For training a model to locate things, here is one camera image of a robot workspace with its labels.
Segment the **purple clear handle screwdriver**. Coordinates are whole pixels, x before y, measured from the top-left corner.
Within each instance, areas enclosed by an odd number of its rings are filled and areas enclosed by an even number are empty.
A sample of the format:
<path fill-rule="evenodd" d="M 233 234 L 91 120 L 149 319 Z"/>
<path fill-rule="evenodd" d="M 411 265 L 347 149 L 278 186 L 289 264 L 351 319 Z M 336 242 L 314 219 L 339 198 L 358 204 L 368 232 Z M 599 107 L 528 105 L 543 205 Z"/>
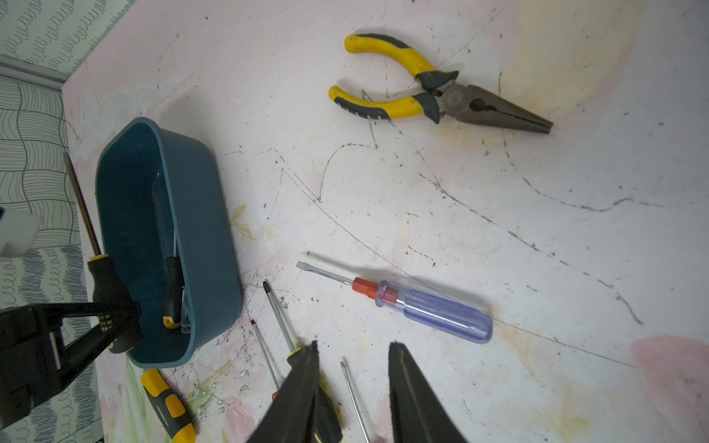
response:
<path fill-rule="evenodd" d="M 408 319 L 432 329 L 472 343 L 485 344 L 492 339 L 491 316 L 461 301 L 415 289 L 401 288 L 386 280 L 371 282 L 360 277 L 348 279 L 303 261 L 297 262 L 297 267 L 302 271 L 349 285 L 354 292 L 372 299 L 378 308 L 391 308 Z"/>

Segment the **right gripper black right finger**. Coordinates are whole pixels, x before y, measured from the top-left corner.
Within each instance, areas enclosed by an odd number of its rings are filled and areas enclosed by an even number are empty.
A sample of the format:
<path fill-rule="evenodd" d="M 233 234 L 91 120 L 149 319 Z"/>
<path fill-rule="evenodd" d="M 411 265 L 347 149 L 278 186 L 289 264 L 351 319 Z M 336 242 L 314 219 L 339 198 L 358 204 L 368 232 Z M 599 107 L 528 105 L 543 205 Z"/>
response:
<path fill-rule="evenodd" d="M 403 343 L 389 347 L 394 442 L 466 442 Z"/>

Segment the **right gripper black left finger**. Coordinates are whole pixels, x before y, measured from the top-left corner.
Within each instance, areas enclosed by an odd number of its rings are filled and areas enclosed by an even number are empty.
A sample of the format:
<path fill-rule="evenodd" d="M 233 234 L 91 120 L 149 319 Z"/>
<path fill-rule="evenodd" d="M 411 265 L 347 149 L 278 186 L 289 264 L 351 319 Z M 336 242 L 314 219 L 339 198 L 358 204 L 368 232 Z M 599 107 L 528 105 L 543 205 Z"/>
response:
<path fill-rule="evenodd" d="M 279 393 L 249 442 L 314 442 L 319 404 L 318 342 L 298 353 Z"/>

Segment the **green black handle screwdriver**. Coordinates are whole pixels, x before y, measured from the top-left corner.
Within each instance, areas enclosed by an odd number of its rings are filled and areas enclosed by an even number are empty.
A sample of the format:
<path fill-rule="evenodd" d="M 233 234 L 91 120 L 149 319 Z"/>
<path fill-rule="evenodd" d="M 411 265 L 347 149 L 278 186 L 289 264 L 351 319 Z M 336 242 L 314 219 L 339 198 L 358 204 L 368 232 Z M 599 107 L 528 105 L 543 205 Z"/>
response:
<path fill-rule="evenodd" d="M 177 229 L 173 229 L 172 255 L 164 261 L 166 289 L 162 296 L 162 323 L 168 330 L 179 329 L 182 325 L 184 276 L 178 254 Z"/>

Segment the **teal plastic storage box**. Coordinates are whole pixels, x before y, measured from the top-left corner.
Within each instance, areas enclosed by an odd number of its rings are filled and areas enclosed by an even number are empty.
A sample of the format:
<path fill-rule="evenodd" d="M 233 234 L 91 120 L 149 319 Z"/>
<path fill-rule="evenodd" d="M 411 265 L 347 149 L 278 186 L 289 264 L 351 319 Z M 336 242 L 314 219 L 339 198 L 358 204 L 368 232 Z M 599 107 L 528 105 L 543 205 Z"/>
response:
<path fill-rule="evenodd" d="M 105 148 L 95 195 L 103 245 L 140 303 L 143 339 L 129 358 L 143 369 L 184 365 L 227 332 L 242 310 L 236 253 L 216 161 L 195 138 L 138 117 Z M 162 319 L 166 260 L 177 256 L 190 332 Z"/>

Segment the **orange handle short screwdriver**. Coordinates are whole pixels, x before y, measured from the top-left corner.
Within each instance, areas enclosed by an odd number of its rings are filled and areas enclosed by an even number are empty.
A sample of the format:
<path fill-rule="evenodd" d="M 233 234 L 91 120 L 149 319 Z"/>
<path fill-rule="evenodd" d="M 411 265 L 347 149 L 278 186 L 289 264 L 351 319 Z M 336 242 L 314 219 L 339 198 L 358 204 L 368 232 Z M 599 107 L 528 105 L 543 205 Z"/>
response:
<path fill-rule="evenodd" d="M 254 319 L 250 320 L 250 326 L 257 338 L 258 345 L 260 346 L 260 350 L 261 350 L 261 352 L 264 356 L 265 362 L 266 362 L 266 367 L 267 367 L 269 374 L 271 376 L 271 381 L 273 382 L 274 387 L 275 387 L 275 390 L 273 391 L 273 394 L 271 395 L 271 399 L 274 401 L 280 391 L 281 382 L 275 373 L 275 370 L 273 367 L 273 360 L 271 360 L 271 356 L 268 353 L 267 345 L 264 341 L 263 335 L 260 331 L 260 328 L 258 327 L 258 324 L 256 323 L 256 321 L 254 321 Z"/>

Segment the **black yellow collar screwdriver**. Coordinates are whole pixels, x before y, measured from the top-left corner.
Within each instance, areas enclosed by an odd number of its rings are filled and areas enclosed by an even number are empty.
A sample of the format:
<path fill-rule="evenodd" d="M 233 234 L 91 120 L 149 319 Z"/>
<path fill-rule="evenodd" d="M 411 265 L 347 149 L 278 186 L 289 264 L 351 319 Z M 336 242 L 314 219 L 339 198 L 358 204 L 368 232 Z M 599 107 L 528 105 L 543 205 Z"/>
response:
<path fill-rule="evenodd" d="M 96 236 L 92 219 L 86 207 L 81 186 L 76 177 L 76 172 L 71 159 L 67 153 L 64 154 L 68 179 L 74 191 L 79 213 L 83 219 L 92 245 L 93 256 L 87 262 L 88 270 L 94 281 L 92 301 L 94 303 L 105 303 L 117 305 L 118 310 L 111 314 L 101 315 L 99 321 L 104 329 L 115 326 L 123 326 L 123 331 L 109 345 L 109 350 L 113 354 L 122 354 L 135 348 L 143 338 L 140 326 L 140 304 L 137 303 L 129 293 L 129 288 L 124 284 L 116 271 L 114 260 L 101 251 L 98 238 Z"/>

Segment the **black yellow tip screwdriver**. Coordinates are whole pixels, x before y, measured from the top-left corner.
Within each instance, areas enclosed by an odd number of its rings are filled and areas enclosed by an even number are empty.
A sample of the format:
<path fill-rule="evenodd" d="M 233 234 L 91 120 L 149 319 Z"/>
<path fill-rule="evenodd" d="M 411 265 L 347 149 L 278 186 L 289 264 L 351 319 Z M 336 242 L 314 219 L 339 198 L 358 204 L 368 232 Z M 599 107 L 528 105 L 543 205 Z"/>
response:
<path fill-rule="evenodd" d="M 271 286 L 267 281 L 263 282 L 263 288 L 269 299 L 271 308 L 273 309 L 273 313 L 278 321 L 278 324 L 282 331 L 282 335 L 284 336 L 285 342 L 290 352 L 286 361 L 289 365 L 291 365 L 291 367 L 293 367 L 299 359 L 299 353 L 301 351 L 301 348 L 297 347 L 297 345 L 295 344 L 284 319 L 282 308 L 280 308 L 279 302 L 276 296 L 273 294 L 273 290 L 271 289 Z M 340 423 L 340 419 L 335 411 L 332 399 L 321 384 L 319 384 L 319 404 L 316 416 L 315 439 L 317 442 L 324 443 L 335 443 L 343 441 L 343 430 Z"/>

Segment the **orange black handle screwdriver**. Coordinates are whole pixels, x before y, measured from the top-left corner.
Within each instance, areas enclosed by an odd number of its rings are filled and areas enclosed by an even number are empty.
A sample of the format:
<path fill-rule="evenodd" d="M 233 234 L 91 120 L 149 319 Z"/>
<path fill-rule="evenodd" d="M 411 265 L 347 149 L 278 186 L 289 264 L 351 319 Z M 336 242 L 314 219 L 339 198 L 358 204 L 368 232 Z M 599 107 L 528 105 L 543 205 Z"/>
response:
<path fill-rule="evenodd" d="M 358 400 L 356 398 L 356 393 L 355 393 L 355 387 L 353 383 L 353 379 L 349 370 L 349 366 L 347 365 L 346 358 L 343 356 L 340 362 L 341 369 L 343 371 L 343 377 L 345 378 L 345 384 L 347 387 L 347 391 L 349 393 L 349 396 L 351 398 L 353 407 L 354 407 L 354 413 L 356 414 L 356 419 L 357 422 L 361 428 L 361 431 L 363 433 L 363 437 L 365 439 L 365 443 L 371 443 L 372 440 L 369 437 L 369 433 L 367 433 L 367 427 L 365 425 L 363 413 L 361 411 L 361 408 L 359 406 Z"/>

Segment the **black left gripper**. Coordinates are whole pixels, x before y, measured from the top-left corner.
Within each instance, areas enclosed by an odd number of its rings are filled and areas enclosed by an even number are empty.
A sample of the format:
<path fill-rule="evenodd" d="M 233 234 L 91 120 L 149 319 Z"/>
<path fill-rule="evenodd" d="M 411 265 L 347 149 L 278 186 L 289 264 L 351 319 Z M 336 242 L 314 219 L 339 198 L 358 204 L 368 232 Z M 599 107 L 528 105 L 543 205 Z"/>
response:
<path fill-rule="evenodd" d="M 65 344 L 68 317 L 97 317 L 99 324 Z M 63 303 L 1 311 L 1 428 L 20 421 L 66 389 L 121 335 L 140 328 L 140 304 Z"/>

